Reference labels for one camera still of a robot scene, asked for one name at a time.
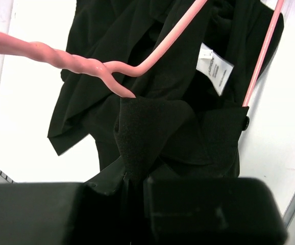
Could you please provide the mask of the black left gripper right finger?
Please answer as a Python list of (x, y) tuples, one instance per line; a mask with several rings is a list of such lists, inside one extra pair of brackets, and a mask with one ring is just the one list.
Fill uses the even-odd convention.
[(285, 244), (269, 187), (256, 178), (181, 177), (166, 165), (142, 177), (150, 244)]

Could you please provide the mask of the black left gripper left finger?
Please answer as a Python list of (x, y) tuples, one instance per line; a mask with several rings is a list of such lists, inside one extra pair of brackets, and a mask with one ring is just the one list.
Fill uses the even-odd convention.
[(0, 244), (129, 244), (124, 176), (117, 159), (85, 183), (0, 184)]

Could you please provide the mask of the pink wire hanger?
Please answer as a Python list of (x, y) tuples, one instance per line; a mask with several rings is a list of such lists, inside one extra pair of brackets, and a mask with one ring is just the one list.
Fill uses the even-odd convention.
[(140, 96), (201, 112), (241, 107), (283, 30), (261, 1), (77, 1), (65, 50), (0, 32), (0, 54), (61, 69), (71, 115)]

